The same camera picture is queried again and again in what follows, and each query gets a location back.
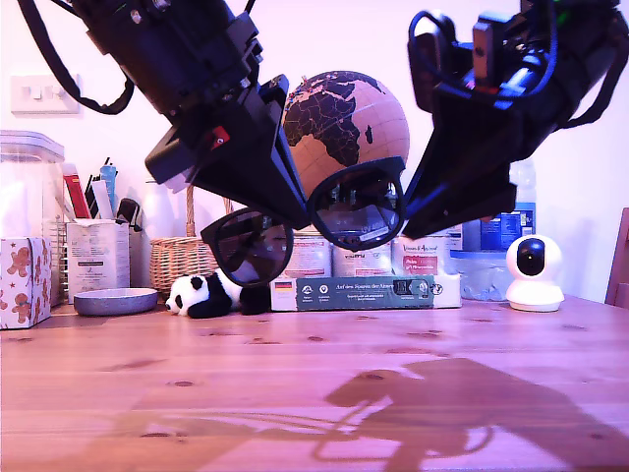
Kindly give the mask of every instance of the gingerbread man pattern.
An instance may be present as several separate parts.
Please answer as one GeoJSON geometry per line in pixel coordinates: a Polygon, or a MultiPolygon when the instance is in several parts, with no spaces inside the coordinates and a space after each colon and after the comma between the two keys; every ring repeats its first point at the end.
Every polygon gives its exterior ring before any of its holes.
{"type": "Polygon", "coordinates": [[[4,290],[0,290],[0,310],[6,310],[9,308],[9,304],[2,301],[2,296],[4,295],[4,290]]]}
{"type": "Polygon", "coordinates": [[[35,283],[39,285],[41,278],[41,256],[37,256],[37,264],[35,264],[35,283]]]}
{"type": "Polygon", "coordinates": [[[20,277],[26,277],[27,266],[30,264],[30,252],[29,248],[21,248],[17,253],[11,253],[13,258],[13,265],[7,269],[9,275],[18,273],[20,277]]]}
{"type": "Polygon", "coordinates": [[[49,294],[48,294],[48,279],[44,278],[43,279],[43,306],[44,308],[46,307],[46,305],[48,305],[48,300],[49,300],[49,294]]]}
{"type": "Polygon", "coordinates": [[[16,295],[16,306],[11,311],[19,314],[18,323],[24,323],[27,319],[30,320],[30,303],[26,293],[16,295]]]}
{"type": "Polygon", "coordinates": [[[39,321],[39,314],[41,313],[41,299],[37,299],[37,303],[35,303],[35,319],[32,322],[34,325],[39,321]]]}
{"type": "Polygon", "coordinates": [[[46,241],[41,241],[41,244],[43,245],[43,264],[48,266],[48,248],[46,248],[46,241]]]}

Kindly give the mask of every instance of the stuffed panda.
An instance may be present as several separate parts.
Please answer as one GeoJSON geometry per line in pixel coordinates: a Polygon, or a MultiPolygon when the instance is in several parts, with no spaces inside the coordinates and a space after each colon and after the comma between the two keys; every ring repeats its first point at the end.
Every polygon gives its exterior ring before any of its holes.
{"type": "Polygon", "coordinates": [[[224,317],[232,310],[240,310],[243,315],[259,315],[270,311],[270,297],[268,285],[243,288],[217,269],[210,276],[177,278],[166,300],[166,309],[194,319],[224,317]]]}

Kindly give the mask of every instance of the wicker basket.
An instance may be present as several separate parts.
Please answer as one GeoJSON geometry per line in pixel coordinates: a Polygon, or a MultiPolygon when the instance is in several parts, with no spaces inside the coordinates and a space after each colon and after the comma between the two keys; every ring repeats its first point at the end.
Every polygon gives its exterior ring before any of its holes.
{"type": "MultiPolygon", "coordinates": [[[[185,238],[156,238],[150,241],[148,272],[151,286],[167,296],[173,282],[182,275],[211,274],[217,267],[214,254],[201,238],[196,236],[194,187],[186,192],[185,238]]],[[[225,211],[233,211],[232,202],[223,198],[225,211]]]]}

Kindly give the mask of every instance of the wooden chair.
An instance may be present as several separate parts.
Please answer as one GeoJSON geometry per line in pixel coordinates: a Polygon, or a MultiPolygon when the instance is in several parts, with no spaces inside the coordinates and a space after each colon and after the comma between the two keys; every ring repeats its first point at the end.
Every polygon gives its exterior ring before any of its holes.
{"type": "Polygon", "coordinates": [[[605,303],[629,308],[629,208],[622,211],[605,303]]]}

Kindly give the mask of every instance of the screw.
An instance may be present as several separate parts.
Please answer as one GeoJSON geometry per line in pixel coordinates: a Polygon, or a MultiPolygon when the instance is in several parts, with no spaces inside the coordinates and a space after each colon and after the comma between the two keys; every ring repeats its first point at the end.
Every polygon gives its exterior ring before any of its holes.
{"type": "Polygon", "coordinates": [[[131,19],[134,21],[136,25],[139,25],[140,22],[142,21],[142,15],[140,15],[140,12],[138,10],[132,10],[131,19]]]}
{"type": "Polygon", "coordinates": [[[168,7],[170,7],[170,0],[153,0],[153,5],[160,12],[163,12],[168,7]]]}

